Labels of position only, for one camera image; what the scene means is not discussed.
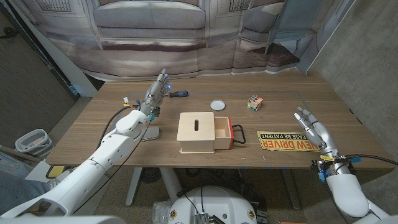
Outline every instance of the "rubik's cube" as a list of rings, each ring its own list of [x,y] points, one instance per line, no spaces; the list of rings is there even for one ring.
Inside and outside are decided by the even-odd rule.
[[[262,105],[262,98],[257,95],[253,95],[250,97],[248,101],[248,108],[254,111],[257,111]]]

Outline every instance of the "white robot body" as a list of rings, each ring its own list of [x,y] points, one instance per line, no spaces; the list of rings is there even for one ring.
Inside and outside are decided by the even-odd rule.
[[[251,204],[238,193],[225,187],[205,186],[198,187],[181,196],[171,207],[154,204],[154,223],[209,223],[219,219],[230,224],[256,224],[256,214]]]

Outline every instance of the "screwdriver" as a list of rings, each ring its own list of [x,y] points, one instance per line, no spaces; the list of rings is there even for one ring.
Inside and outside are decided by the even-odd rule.
[[[187,97],[188,96],[188,91],[187,90],[176,91],[174,93],[166,94],[166,96],[169,96],[169,97]]]

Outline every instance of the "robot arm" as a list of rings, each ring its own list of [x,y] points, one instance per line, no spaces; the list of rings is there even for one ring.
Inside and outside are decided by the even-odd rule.
[[[365,217],[369,211],[379,219],[388,217],[386,212],[365,197],[356,176],[349,171],[349,161],[340,157],[327,128],[311,112],[301,107],[298,107],[297,110],[298,113],[294,113],[297,122],[304,129],[307,139],[312,144],[319,146],[321,155],[323,155],[322,161],[316,161],[316,165],[320,177],[326,177],[326,182],[338,208],[348,216],[355,218]]]
[[[85,162],[54,189],[9,210],[1,218],[14,218],[26,213],[38,216],[72,215],[105,172],[132,153],[134,145],[142,139],[149,122],[154,119],[154,111],[159,115],[159,106],[169,89],[163,69],[147,90],[140,110],[133,110],[121,118],[116,128],[101,140],[100,147]]]

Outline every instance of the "white basket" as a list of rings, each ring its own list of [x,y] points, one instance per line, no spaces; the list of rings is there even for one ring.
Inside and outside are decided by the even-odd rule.
[[[15,142],[16,150],[34,156],[45,156],[54,148],[51,139],[43,129],[33,130]]]

